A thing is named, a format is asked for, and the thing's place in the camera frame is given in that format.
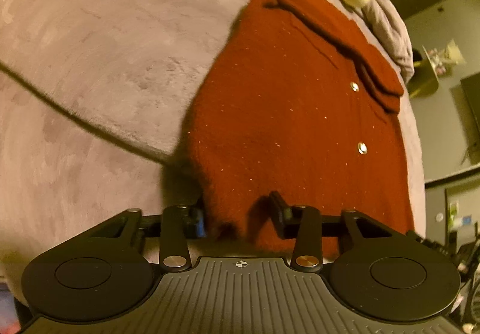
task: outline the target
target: bed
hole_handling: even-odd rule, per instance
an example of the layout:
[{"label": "bed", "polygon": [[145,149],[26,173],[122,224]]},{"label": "bed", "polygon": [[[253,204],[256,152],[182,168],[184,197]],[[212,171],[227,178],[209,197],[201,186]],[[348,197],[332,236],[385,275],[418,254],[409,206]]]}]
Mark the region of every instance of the bed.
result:
[{"label": "bed", "polygon": [[[185,117],[247,2],[2,0],[0,271],[18,299],[23,268],[41,252],[126,208],[156,214],[201,195]],[[398,118],[424,234],[422,153],[407,93]],[[255,254],[241,242],[191,247],[193,259]]]}]

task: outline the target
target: silver button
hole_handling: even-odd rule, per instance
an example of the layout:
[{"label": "silver button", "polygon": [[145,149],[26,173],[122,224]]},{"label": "silver button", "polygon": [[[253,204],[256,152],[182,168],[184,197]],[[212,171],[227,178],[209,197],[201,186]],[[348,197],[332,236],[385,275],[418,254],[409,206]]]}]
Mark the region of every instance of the silver button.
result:
[{"label": "silver button", "polygon": [[367,145],[366,145],[365,143],[363,143],[363,142],[360,142],[360,143],[358,144],[358,148],[359,148],[359,149],[358,149],[358,152],[359,152],[360,154],[366,154],[367,151],[368,151]]},{"label": "silver button", "polygon": [[187,260],[179,255],[171,255],[163,260],[163,264],[171,268],[180,268],[186,263]]},{"label": "silver button", "polygon": [[320,263],[317,257],[311,255],[302,255],[297,257],[295,262],[297,262],[297,265],[303,266],[304,268],[312,268]]}]

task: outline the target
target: red object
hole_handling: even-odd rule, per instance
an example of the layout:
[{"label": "red object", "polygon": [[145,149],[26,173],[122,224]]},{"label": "red object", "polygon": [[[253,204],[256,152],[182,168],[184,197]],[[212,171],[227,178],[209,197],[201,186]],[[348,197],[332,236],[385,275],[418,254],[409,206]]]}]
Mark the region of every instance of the red object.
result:
[{"label": "red object", "polygon": [[250,0],[191,107],[189,152],[210,231],[291,249],[267,217],[272,190],[324,214],[356,208],[412,229],[402,94],[388,62],[326,0]]}]

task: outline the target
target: red garment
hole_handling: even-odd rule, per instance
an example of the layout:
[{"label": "red garment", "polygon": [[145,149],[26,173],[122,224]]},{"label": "red garment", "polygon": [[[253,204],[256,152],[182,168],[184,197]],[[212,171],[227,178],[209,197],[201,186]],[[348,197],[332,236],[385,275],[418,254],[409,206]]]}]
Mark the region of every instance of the red garment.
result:
[{"label": "red garment", "polygon": [[291,205],[356,208],[412,229],[402,94],[380,52],[326,0],[250,0],[191,109],[189,151],[212,230],[227,224],[261,248],[292,248],[259,201],[272,190]]}]

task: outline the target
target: black circular cover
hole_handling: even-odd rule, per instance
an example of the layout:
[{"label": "black circular cover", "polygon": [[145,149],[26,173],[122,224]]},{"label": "black circular cover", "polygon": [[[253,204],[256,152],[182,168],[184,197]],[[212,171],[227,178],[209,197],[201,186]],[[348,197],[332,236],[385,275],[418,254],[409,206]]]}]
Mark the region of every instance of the black circular cover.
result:
[{"label": "black circular cover", "polygon": [[35,258],[22,276],[30,307],[67,321],[110,318],[135,306],[150,290],[148,261],[114,238],[69,243]]},{"label": "black circular cover", "polygon": [[330,284],[344,303],[376,319],[423,320],[455,300],[460,276],[447,257],[404,237],[370,238],[341,255]]}]

